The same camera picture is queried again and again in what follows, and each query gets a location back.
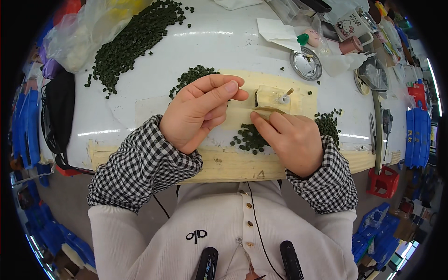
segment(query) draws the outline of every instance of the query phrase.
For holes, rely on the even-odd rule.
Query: hello kitty mug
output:
[[[365,46],[373,42],[372,33],[376,32],[378,27],[369,13],[364,12],[361,7],[357,7],[338,19],[335,29],[343,40],[356,36],[361,40],[361,44]],[[368,34],[369,37],[365,42],[360,38],[364,34]]]

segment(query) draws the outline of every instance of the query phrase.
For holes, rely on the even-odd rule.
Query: white knit top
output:
[[[93,206],[88,214],[99,278],[194,279],[202,250],[214,247],[216,279],[244,280],[252,264],[264,280],[279,280],[263,251],[255,209],[266,253],[283,279],[279,246],[285,240],[293,243],[305,280],[357,279],[351,253],[355,210],[316,214],[313,226],[286,207],[276,182],[250,182],[250,187],[253,202],[247,183],[182,186],[177,209],[149,245],[134,212]]]

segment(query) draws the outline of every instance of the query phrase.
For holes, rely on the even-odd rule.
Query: black and white checkered sleeve cover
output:
[[[197,150],[185,155],[165,140],[159,130],[161,119],[161,115],[152,116],[98,167],[89,184],[90,206],[110,205],[138,214],[153,194],[201,170]]]
[[[322,166],[304,180],[289,170],[286,177],[296,193],[305,199],[318,214],[354,209],[358,193],[349,170],[349,162],[340,154],[331,136],[322,138]]]

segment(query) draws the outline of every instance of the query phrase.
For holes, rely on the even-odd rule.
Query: metal rod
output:
[[[377,90],[372,90],[373,107],[375,110],[375,126],[376,126],[376,157],[375,157],[375,174],[381,173],[383,151],[383,121],[381,118],[381,103],[379,102],[379,94]]]

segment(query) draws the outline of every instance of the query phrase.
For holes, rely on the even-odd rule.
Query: hand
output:
[[[282,165],[297,176],[308,177],[321,166],[322,140],[312,119],[277,112],[269,116],[271,124],[257,112],[251,112],[250,119],[274,149]]]
[[[184,154],[191,154],[208,133],[226,119],[227,101],[246,100],[237,76],[212,74],[179,91],[163,116],[159,129],[165,139]]]

